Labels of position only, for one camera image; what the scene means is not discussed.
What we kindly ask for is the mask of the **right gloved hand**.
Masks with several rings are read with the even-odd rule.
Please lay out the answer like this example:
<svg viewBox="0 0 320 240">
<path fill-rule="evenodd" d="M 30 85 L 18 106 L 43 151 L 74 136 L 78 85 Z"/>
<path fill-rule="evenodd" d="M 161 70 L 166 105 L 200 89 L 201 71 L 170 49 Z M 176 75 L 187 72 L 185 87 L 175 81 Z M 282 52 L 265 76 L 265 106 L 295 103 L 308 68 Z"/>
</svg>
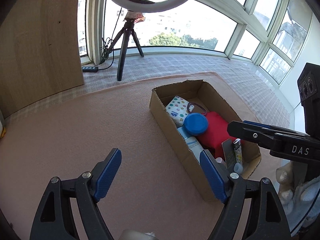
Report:
<svg viewBox="0 0 320 240">
<path fill-rule="evenodd" d="M 319 215 L 319 168 L 290 161 L 276 169 L 278 197 L 283 206 L 290 233 L 310 226 Z"/>
</svg>

